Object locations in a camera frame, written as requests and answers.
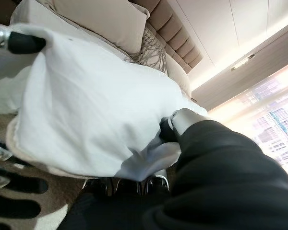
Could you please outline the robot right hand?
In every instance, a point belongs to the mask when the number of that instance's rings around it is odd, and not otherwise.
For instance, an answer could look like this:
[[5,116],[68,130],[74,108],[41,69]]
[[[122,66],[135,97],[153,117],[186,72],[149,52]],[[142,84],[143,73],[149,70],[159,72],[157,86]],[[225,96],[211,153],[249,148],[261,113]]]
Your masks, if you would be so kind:
[[189,109],[160,123],[179,144],[171,189],[152,179],[144,196],[92,188],[74,203],[61,230],[288,230],[288,174],[248,137]]

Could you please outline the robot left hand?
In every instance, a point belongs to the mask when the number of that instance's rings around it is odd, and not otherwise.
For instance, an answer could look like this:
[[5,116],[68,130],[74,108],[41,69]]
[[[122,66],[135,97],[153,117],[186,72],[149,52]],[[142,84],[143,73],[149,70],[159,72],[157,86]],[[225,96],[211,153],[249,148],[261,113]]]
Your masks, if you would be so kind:
[[42,209],[38,198],[49,189],[31,164],[14,156],[5,138],[18,114],[33,55],[45,44],[43,38],[0,25],[0,230],[18,222],[23,230],[33,229]]

